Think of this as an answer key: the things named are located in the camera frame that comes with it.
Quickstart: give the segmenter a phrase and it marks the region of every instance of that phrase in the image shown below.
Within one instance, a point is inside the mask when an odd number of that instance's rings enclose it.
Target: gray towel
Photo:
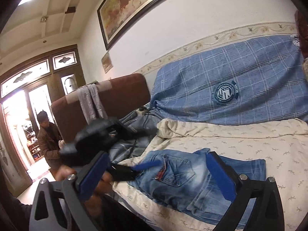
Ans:
[[[104,107],[100,101],[100,97],[98,95],[97,87],[95,84],[83,86],[77,90],[77,93],[82,112],[88,124],[92,120],[96,119],[96,114],[92,102],[94,102],[99,117],[105,119],[108,118]]]

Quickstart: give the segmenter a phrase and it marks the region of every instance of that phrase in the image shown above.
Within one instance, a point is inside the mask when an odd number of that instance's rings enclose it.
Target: person in brown jacket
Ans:
[[[59,155],[59,144],[63,142],[61,134],[55,124],[49,121],[47,113],[43,110],[37,115],[38,123],[40,124],[39,134],[37,136],[38,145],[41,149],[41,154],[45,156],[49,170],[53,176],[62,165]]]

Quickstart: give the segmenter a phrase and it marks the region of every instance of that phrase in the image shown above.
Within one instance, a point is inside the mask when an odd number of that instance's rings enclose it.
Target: jeans back pocket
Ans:
[[[190,160],[166,154],[162,157],[166,170],[160,179],[161,182],[174,187],[179,187],[195,175]]]

